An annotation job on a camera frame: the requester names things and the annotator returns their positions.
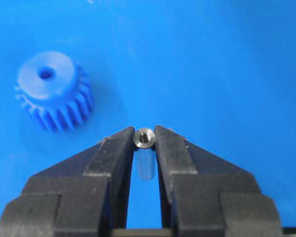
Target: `black clamp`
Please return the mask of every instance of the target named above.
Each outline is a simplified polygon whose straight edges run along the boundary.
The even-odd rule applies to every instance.
[[[32,176],[0,220],[0,237],[280,237],[274,202],[254,176],[155,127],[163,229],[126,226],[134,128]]]

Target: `blue background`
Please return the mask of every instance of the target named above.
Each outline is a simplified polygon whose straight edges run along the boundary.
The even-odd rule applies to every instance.
[[[41,131],[14,99],[18,69],[46,50],[92,79],[75,131]],[[296,0],[0,1],[0,215],[34,173],[157,124],[254,173],[296,226]],[[133,170],[128,227],[160,219],[157,179]]]

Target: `gear tooth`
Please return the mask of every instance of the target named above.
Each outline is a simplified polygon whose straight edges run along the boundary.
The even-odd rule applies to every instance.
[[[39,112],[39,116],[45,125],[46,129],[50,132],[53,132],[55,130],[55,123],[53,122],[49,112],[47,109],[42,109]]]
[[[78,71],[83,71],[82,65],[79,62],[76,62],[75,66],[76,66]]]
[[[60,108],[60,111],[65,119],[65,122],[68,126],[68,128],[70,128],[71,130],[74,130],[74,123],[70,118],[70,114],[69,114],[69,110],[66,107],[62,107]]]
[[[86,98],[89,108],[93,108],[93,96],[90,88],[82,84],[80,85],[79,90],[81,94]]]
[[[77,103],[75,101],[71,101],[69,103],[69,107],[72,109],[72,111],[74,112],[74,119],[79,123],[79,124],[83,124],[83,119],[79,110],[79,107],[77,105]]]
[[[50,113],[50,116],[52,117],[57,129],[60,132],[64,132],[63,124],[61,123],[60,119],[58,118],[58,111],[57,110],[50,110],[49,113]]]
[[[39,116],[38,108],[36,106],[29,105],[29,109],[27,111],[35,124],[39,124],[43,129],[47,129],[45,124],[41,120],[41,117]]]
[[[78,103],[78,106],[80,108],[80,110],[83,112],[83,114],[86,116],[86,117],[89,117],[90,116],[90,111],[89,111],[89,108],[87,106],[87,102],[84,98],[84,96],[79,92],[76,96],[76,102]]]
[[[91,81],[90,78],[87,75],[81,75],[81,83],[86,85],[86,86],[90,86]]]

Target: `blue plastic gear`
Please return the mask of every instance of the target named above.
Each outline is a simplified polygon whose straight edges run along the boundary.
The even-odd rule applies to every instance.
[[[90,79],[60,52],[45,52],[20,69],[16,99],[33,121],[48,131],[73,130],[93,108]]]

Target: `blue tabletop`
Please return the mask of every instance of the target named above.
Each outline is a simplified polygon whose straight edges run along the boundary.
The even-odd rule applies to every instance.
[[[47,50],[92,81],[75,131],[42,131],[14,98],[19,68]],[[0,1],[0,215],[34,173],[157,124],[253,173],[296,226],[296,0]],[[127,226],[160,228],[159,204],[157,177],[133,169]]]

